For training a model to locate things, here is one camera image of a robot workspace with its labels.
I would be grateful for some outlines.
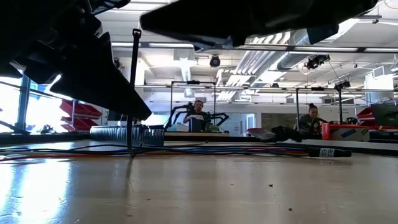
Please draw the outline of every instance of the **black cable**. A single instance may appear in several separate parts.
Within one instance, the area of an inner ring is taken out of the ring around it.
[[[60,150],[73,151],[73,150],[79,150],[79,149],[88,149],[88,148],[91,148],[91,147],[106,147],[106,146],[127,147],[126,145],[120,145],[120,144],[99,144],[99,145],[94,145],[94,146],[82,146],[82,147],[76,147],[76,148],[73,148],[73,149],[60,149]],[[2,149],[0,149],[0,152],[1,151],[7,151],[7,150],[16,150],[16,149],[31,149],[31,148],[29,148],[29,147],[2,148]]]

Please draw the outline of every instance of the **metal frame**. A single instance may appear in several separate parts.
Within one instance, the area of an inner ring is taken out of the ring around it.
[[[132,48],[132,42],[113,42],[113,47]],[[141,42],[140,48],[151,49],[193,49],[192,44],[184,42]],[[255,51],[277,51],[277,52],[297,52],[298,54],[322,54],[322,53],[341,53],[341,54],[398,54],[397,47],[341,47],[341,46],[322,46],[322,45],[279,45],[279,44],[246,44],[232,48],[230,46],[216,45],[209,50],[255,50]]]
[[[299,109],[299,90],[300,88],[296,88],[296,108],[297,108],[297,130],[300,131],[299,119],[300,119],[300,109]],[[338,92],[338,104],[339,104],[339,112],[340,112],[340,124],[343,124],[343,106],[341,102],[341,88],[337,88]]]
[[[136,86],[136,88],[171,88],[171,85],[139,85]],[[173,88],[192,88],[191,86],[184,85],[184,86],[173,86]],[[205,85],[195,85],[195,88],[209,88],[209,86]],[[297,87],[291,87],[291,88],[273,88],[273,87],[247,87],[247,86],[215,86],[215,90],[229,90],[229,91],[238,91],[238,90],[264,90],[266,93],[286,93],[287,91],[296,91],[296,89],[299,89],[301,93],[306,93],[306,92],[322,92],[322,93],[334,93],[336,90],[334,88],[322,88],[322,90],[319,90],[319,88],[311,88],[311,87],[305,87],[305,86],[297,86]],[[394,90],[373,90],[373,89],[350,89],[350,92],[354,94],[362,94],[366,92],[398,92],[398,88]]]
[[[330,91],[330,90],[333,90],[333,91],[337,91],[338,92],[338,104],[339,104],[339,116],[340,116],[340,124],[342,125],[343,124],[343,102],[342,102],[342,100],[341,100],[341,91],[342,91],[342,89],[341,88],[336,88],[336,89],[330,89],[330,88],[327,88],[327,89],[323,89],[323,90],[321,90],[321,89],[319,89],[319,88],[305,88],[306,90],[311,90],[311,91],[313,91],[313,90],[315,90],[315,91]],[[300,111],[299,111],[299,90],[300,90],[300,88],[296,88],[295,89],[295,93],[296,93],[296,108],[297,108],[297,130],[299,131],[300,130],[300,126],[299,126],[299,118],[300,118]],[[397,92],[397,90],[365,90],[365,89],[363,89],[363,90],[357,90],[357,91],[360,91],[360,92],[370,92],[370,91],[373,91],[373,92]]]
[[[190,81],[184,82],[184,81],[172,81],[172,84],[170,85],[170,112],[173,110],[173,86],[174,83],[185,83],[187,85],[196,85],[196,84],[191,84]],[[212,84],[214,88],[214,114],[216,113],[216,82],[198,82],[198,85],[200,84]]]

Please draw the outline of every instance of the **wooden floor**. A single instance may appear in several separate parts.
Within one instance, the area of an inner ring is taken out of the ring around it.
[[[0,177],[0,223],[398,223],[395,157],[34,159]]]

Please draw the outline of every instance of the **cable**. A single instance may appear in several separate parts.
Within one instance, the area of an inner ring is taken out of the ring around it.
[[[387,4],[387,1],[384,1],[384,4],[385,4],[387,7],[389,7],[390,9],[398,9],[398,7],[389,6],[389,5]]]
[[[277,156],[308,156],[310,148],[307,147],[277,147],[277,144],[265,144],[261,146],[199,146],[207,144],[200,142],[195,144],[186,144],[181,146],[149,146],[139,147],[133,146],[135,155],[182,155],[182,154],[198,154],[198,155],[258,155],[273,154]],[[124,149],[112,151],[82,151],[92,147],[123,147]],[[31,159],[31,158],[68,158],[68,157],[99,157],[99,156],[123,156],[128,155],[125,145],[119,144],[100,144],[96,146],[82,146],[69,150],[64,149],[29,149],[27,147],[5,148],[0,150],[0,155],[23,154],[25,156],[0,159],[0,162]]]

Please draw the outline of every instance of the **ceiling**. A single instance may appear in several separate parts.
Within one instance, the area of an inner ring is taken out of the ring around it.
[[[168,0],[132,0],[127,6],[110,10],[108,12],[98,15],[98,18],[103,23],[103,30],[111,34],[112,41],[129,42],[133,41],[132,29],[139,29],[139,17],[142,13],[153,10],[155,8],[169,4]],[[398,47],[398,0],[391,0],[387,3],[388,7],[383,2],[375,8],[369,15],[380,15],[382,19],[377,24],[372,24],[370,20],[360,20],[347,33],[334,40],[329,45],[345,46],[345,47]],[[141,43],[164,43],[180,41],[170,39],[161,35],[152,34],[150,32],[142,31]],[[178,63],[175,63],[175,49],[167,47],[159,48],[145,48],[139,49],[140,58],[147,64],[146,83],[149,84],[169,84],[172,80],[183,80],[182,70]],[[114,47],[114,57],[123,58],[126,66],[129,65],[131,58],[131,46],[129,47]],[[242,61],[246,54],[243,50],[209,50],[206,52],[195,52],[190,60],[190,72],[192,80],[201,81],[216,81],[219,69],[226,71],[223,74],[223,79],[229,79],[233,74],[233,70]],[[210,67],[210,58],[212,55],[218,55],[221,64],[218,68]],[[278,77],[273,83],[278,83],[279,86],[295,87],[295,86],[325,86],[333,80],[336,76],[341,78],[350,77],[352,88],[362,87],[364,85],[364,74],[371,72],[367,68],[376,68],[381,65],[392,66],[395,62],[393,54],[330,54],[330,63],[325,63],[318,69],[311,71],[308,74],[303,72],[303,63],[299,63],[296,67],[288,72],[277,72],[272,75]],[[269,71],[265,70],[262,73],[252,74],[246,82],[253,85],[253,82],[258,82],[259,85],[264,86],[267,83],[262,83],[262,80],[267,80]]]

